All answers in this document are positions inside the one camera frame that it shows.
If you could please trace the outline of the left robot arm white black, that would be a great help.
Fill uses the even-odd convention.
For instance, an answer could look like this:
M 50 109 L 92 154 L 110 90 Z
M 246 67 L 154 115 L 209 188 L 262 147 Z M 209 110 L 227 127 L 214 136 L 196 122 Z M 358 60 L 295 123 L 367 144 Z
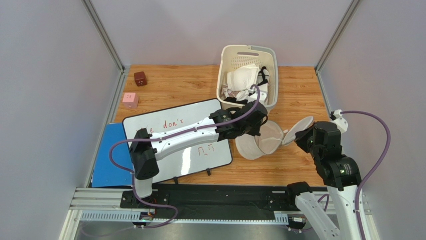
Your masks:
M 141 199 L 153 193 L 153 179 L 160 173 L 159 161 L 201 144 L 234 140 L 244 135 L 260 136 L 268 121 L 268 110 L 250 102 L 243 108 L 219 109 L 203 120 L 172 132 L 138 130 L 129 146 L 133 165 L 134 191 Z

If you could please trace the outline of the white mesh laundry bag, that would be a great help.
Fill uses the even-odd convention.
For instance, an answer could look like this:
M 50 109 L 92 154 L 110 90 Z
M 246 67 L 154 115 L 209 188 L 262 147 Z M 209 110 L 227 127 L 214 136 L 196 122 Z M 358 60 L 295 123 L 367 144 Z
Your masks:
M 245 134 L 235 140 L 239 154 L 246 160 L 256 160 L 274 154 L 280 147 L 286 147 L 296 139 L 296 133 L 307 130 L 314 122 L 308 116 L 296 123 L 290 130 L 282 130 L 274 121 L 268 121 L 260 128 L 260 136 Z

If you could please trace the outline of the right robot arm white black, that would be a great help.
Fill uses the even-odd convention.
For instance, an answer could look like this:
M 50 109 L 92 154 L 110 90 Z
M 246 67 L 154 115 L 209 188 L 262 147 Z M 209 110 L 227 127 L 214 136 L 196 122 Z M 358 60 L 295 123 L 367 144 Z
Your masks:
M 295 143 L 314 160 L 316 171 L 327 187 L 338 219 L 329 218 L 306 182 L 288 185 L 287 194 L 305 215 L 322 240 L 370 240 L 362 201 L 356 196 L 362 182 L 354 159 L 343 154 L 342 134 L 348 130 L 345 119 L 317 122 L 295 134 Z

